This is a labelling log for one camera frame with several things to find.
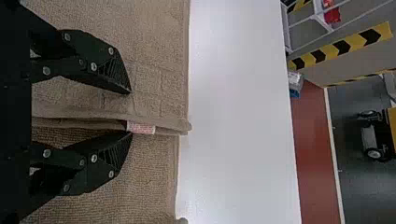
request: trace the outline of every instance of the hazard stripe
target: hazard stripe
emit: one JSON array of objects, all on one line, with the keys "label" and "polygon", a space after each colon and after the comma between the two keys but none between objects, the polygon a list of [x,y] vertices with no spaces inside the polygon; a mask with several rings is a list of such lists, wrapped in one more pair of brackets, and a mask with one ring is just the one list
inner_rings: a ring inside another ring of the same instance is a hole
[{"label": "hazard stripe", "polygon": [[390,38],[393,38],[393,33],[390,30],[389,22],[386,21],[368,30],[347,36],[333,44],[326,45],[320,49],[306,53],[299,58],[293,59],[289,62],[289,65],[293,66],[290,66],[289,69],[300,70],[311,67],[315,64],[335,59],[341,55]]},{"label": "hazard stripe", "polygon": [[288,13],[300,10],[302,7],[308,5],[312,0],[297,0],[293,5],[289,6]]},{"label": "hazard stripe", "polygon": [[350,83],[350,82],[360,81],[360,80],[364,80],[364,79],[366,79],[366,78],[368,78],[368,77],[375,77],[375,76],[384,74],[384,73],[386,73],[386,72],[394,72],[394,71],[396,71],[396,68],[386,69],[386,70],[382,70],[382,71],[380,71],[380,72],[376,72],[376,73],[374,73],[374,74],[370,74],[370,75],[366,75],[366,76],[361,76],[361,77],[354,77],[354,78],[351,78],[351,79],[348,79],[348,80],[345,80],[345,81],[333,83],[333,84],[331,84],[331,85],[322,86],[322,88],[328,88],[328,87],[334,87],[334,86],[341,86],[341,85],[345,85],[345,84]]}]

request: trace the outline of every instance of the red object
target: red object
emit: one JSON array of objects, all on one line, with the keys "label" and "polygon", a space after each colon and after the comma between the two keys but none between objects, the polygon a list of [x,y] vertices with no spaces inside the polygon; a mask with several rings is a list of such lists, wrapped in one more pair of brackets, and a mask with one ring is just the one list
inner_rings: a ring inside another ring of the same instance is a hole
[{"label": "red object", "polygon": [[[323,0],[323,7],[328,8],[334,6],[334,0]],[[324,14],[324,20],[328,23],[336,23],[341,21],[340,7],[335,7]]]},{"label": "red object", "polygon": [[341,21],[340,8],[336,7],[336,8],[333,8],[332,10],[326,12],[324,14],[324,20],[328,24],[340,22]]},{"label": "red object", "polygon": [[333,0],[323,0],[323,6],[324,6],[324,8],[332,7],[332,6],[334,6],[334,1]]},{"label": "red object", "polygon": [[340,224],[324,91],[306,81],[291,99],[301,215],[304,224]]}]

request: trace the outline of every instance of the screw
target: screw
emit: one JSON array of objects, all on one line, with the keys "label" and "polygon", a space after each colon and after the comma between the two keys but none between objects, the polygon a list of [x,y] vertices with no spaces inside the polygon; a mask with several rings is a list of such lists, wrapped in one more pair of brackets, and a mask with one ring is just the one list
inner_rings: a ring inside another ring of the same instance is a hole
[{"label": "screw", "polygon": [[79,161],[79,165],[80,166],[84,166],[85,165],[85,161],[84,160]]},{"label": "screw", "polygon": [[114,177],[114,171],[108,172],[108,178],[113,178]]},{"label": "screw", "polygon": [[70,185],[65,184],[65,185],[64,185],[64,192],[67,192],[67,191],[69,191],[69,190],[70,190]]},{"label": "screw", "polygon": [[91,162],[96,163],[98,161],[98,156],[96,154],[93,154],[91,156]]},{"label": "screw", "polygon": [[70,36],[70,34],[68,34],[68,33],[64,34],[65,41],[70,41],[71,39],[72,39],[72,37]]},{"label": "screw", "polygon": [[51,153],[50,149],[45,149],[43,151],[43,157],[44,158],[49,158],[50,157],[50,153]]},{"label": "screw", "polygon": [[108,48],[108,53],[109,53],[110,55],[113,55],[113,54],[114,54],[114,49],[113,49],[113,48]]},{"label": "screw", "polygon": [[96,69],[98,69],[98,66],[96,65],[96,63],[91,63],[91,70],[94,72],[94,71],[96,71]]},{"label": "screw", "polygon": [[43,74],[46,75],[46,76],[50,75],[50,69],[47,66],[43,67]]}]

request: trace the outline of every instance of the white surface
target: white surface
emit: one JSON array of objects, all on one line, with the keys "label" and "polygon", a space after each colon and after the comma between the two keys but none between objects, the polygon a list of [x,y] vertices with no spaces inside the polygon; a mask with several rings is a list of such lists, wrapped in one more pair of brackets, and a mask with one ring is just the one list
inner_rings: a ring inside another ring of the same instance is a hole
[{"label": "white surface", "polygon": [[191,0],[177,217],[301,223],[278,0]]},{"label": "white surface", "polygon": [[338,174],[343,171],[338,169],[337,153],[335,151],[335,144],[334,144],[334,135],[332,134],[332,112],[330,110],[329,92],[327,91],[327,88],[324,89],[324,101],[326,103],[326,115],[327,115],[327,125],[329,126],[330,147],[332,148],[332,168],[334,169],[335,188],[337,190],[338,212],[340,214],[341,224],[346,224],[346,217],[344,214],[344,204],[341,194],[340,176]]}]

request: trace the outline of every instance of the machine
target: machine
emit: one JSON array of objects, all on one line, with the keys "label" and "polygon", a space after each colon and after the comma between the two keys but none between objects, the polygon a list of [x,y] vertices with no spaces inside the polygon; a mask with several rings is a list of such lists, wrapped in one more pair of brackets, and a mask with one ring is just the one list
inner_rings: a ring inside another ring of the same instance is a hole
[{"label": "machine", "polygon": [[359,113],[363,152],[375,161],[390,161],[395,158],[396,108]]}]

